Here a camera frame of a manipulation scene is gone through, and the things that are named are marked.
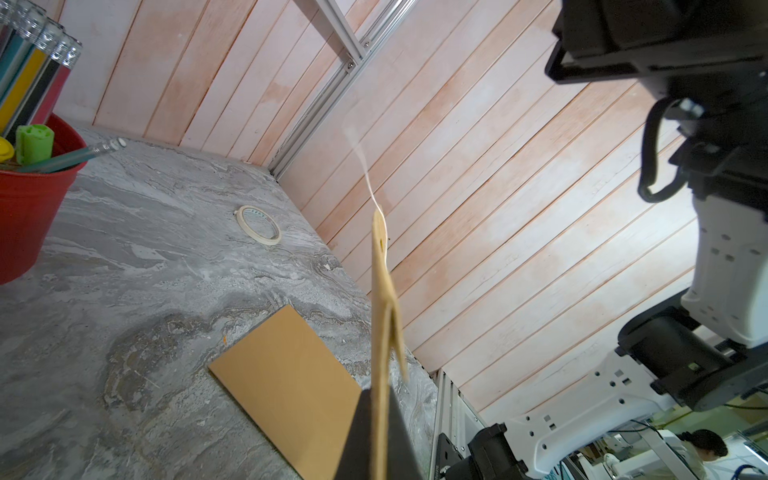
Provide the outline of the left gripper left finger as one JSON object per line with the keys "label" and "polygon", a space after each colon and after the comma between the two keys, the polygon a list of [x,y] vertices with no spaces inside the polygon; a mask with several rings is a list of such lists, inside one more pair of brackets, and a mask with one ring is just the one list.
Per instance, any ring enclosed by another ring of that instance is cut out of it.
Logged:
{"label": "left gripper left finger", "polygon": [[334,476],[335,480],[368,480],[371,457],[371,391],[361,392]]}

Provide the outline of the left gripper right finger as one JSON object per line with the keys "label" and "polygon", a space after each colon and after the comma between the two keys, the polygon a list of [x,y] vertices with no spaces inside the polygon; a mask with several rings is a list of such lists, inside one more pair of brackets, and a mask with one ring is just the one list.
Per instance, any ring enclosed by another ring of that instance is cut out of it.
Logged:
{"label": "left gripper right finger", "polygon": [[386,465],[388,480],[423,479],[393,388],[389,393]]}

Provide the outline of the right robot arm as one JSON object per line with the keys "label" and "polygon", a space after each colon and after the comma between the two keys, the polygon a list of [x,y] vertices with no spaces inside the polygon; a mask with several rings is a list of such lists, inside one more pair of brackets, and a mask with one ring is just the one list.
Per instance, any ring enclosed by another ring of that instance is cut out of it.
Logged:
{"label": "right robot arm", "polygon": [[490,421],[450,479],[543,477],[766,367],[766,3],[566,1],[554,32],[580,93],[411,286],[447,319],[418,355]]}

